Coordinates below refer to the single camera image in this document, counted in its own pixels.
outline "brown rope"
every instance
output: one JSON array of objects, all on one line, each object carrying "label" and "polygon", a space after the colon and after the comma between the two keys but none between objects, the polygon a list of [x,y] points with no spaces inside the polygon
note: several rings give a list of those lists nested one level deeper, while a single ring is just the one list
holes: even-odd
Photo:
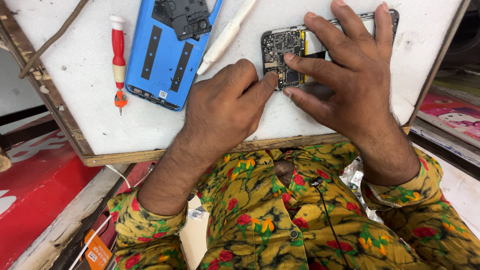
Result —
[{"label": "brown rope", "polygon": [[84,8],[84,6],[87,4],[88,0],[80,0],[78,3],[77,7],[73,12],[70,14],[68,19],[63,23],[63,25],[60,27],[60,30],[56,32],[43,46],[32,56],[32,58],[28,61],[27,65],[22,69],[20,72],[20,75],[18,77],[20,79],[25,78],[25,75],[27,72],[30,71],[32,68],[32,65],[34,62],[40,58],[40,56],[53,44],[55,41],[57,41],[64,33],[67,31],[68,27],[73,23],[73,21],[77,18],[78,14],[80,14],[80,11]]}]

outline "smartphone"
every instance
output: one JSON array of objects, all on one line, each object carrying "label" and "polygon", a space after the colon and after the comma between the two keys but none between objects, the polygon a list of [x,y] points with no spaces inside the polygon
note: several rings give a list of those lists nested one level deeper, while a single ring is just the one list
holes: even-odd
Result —
[{"label": "smartphone", "polygon": [[[392,16],[393,37],[395,40],[400,16],[398,11],[393,9],[390,9],[390,15]],[[362,19],[368,32],[375,38],[375,12],[364,13],[358,16]],[[329,20],[329,22],[343,31],[337,19]],[[283,56],[286,53],[306,58],[332,60],[325,45],[305,25],[267,31],[262,35],[261,46],[264,75],[270,71],[275,71],[278,74],[278,85],[275,89],[277,91],[286,87],[317,83],[312,77],[292,70],[283,60]]]}]

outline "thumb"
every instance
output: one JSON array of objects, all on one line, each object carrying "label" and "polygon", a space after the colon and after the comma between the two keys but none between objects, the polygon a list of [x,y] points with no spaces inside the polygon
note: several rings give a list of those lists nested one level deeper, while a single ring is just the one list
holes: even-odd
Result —
[{"label": "thumb", "polygon": [[327,102],[319,100],[316,96],[308,94],[298,87],[287,87],[283,89],[283,94],[289,97],[297,107],[311,115],[317,122],[326,119],[331,111]]}]

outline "red box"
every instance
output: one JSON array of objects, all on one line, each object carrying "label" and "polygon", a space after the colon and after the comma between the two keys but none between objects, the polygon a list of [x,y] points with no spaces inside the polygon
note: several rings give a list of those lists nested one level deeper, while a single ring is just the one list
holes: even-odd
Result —
[{"label": "red box", "polygon": [[[51,119],[50,115],[37,121]],[[0,172],[0,270],[6,270],[102,167],[86,167],[61,130],[7,152]]]}]

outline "hello kitty image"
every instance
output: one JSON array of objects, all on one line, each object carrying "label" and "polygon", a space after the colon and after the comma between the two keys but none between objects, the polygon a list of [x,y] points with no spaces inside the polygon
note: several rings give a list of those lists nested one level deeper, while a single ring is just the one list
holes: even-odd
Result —
[{"label": "hello kitty image", "polygon": [[480,148],[479,106],[433,88],[425,96],[418,116]]},{"label": "hello kitty image", "polygon": [[478,126],[480,125],[480,119],[475,118],[471,115],[467,115],[464,113],[458,113],[458,112],[449,112],[449,113],[444,113],[440,114],[437,116],[440,120],[443,121],[448,121],[451,123],[455,123],[457,125],[461,126]]}]

